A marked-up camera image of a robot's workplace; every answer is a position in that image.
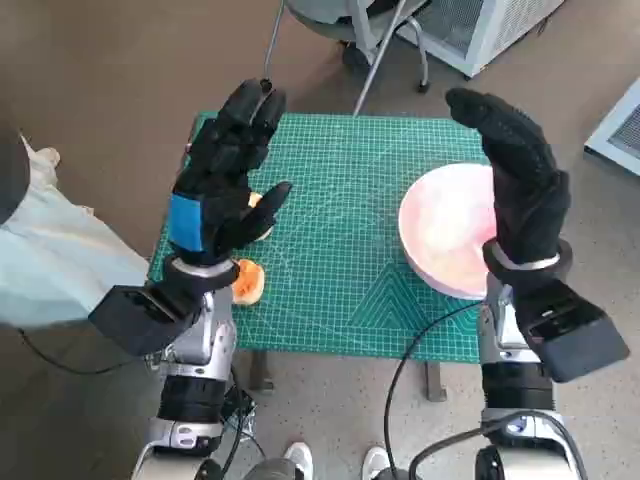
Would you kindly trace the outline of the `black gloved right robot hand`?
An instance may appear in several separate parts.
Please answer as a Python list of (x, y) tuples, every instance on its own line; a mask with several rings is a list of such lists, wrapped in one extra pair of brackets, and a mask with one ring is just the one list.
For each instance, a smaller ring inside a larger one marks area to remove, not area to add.
[(466, 88), (445, 94), (451, 117), (477, 131), (493, 169), (497, 243), (516, 265), (558, 253), (570, 206), (569, 176), (542, 128), (503, 99)]

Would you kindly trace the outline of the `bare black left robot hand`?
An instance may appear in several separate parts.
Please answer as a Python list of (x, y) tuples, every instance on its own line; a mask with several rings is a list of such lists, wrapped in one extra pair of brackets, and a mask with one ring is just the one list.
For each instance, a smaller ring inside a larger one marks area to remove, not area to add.
[(275, 225), (292, 184), (276, 184), (250, 206), (248, 175), (266, 160), (285, 108), (284, 91), (253, 78), (203, 122), (169, 201), (169, 242), (185, 263), (215, 265)]

